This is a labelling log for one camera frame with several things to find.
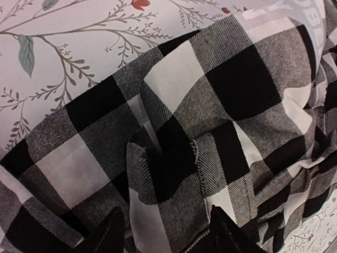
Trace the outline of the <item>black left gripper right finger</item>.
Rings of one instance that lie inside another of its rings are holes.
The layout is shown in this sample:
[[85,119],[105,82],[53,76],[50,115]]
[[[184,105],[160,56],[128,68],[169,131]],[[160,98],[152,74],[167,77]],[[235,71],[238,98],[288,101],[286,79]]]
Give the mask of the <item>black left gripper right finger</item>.
[[219,206],[211,207],[211,221],[182,252],[263,252]]

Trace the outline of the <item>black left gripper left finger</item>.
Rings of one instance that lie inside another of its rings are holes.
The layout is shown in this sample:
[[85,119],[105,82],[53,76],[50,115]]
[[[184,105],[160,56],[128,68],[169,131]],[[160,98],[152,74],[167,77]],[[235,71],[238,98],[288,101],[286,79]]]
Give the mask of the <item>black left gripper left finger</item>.
[[85,240],[76,246],[80,253],[124,252],[125,221],[121,208],[114,208],[108,217]]

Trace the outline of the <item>black white checkered shirt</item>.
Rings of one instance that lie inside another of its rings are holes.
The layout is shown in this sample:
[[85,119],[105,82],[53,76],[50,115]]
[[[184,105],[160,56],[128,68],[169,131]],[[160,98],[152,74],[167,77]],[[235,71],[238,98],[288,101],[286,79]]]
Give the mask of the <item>black white checkered shirt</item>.
[[265,1],[163,43],[1,160],[1,252],[182,252],[221,207],[278,252],[336,189],[336,1]]

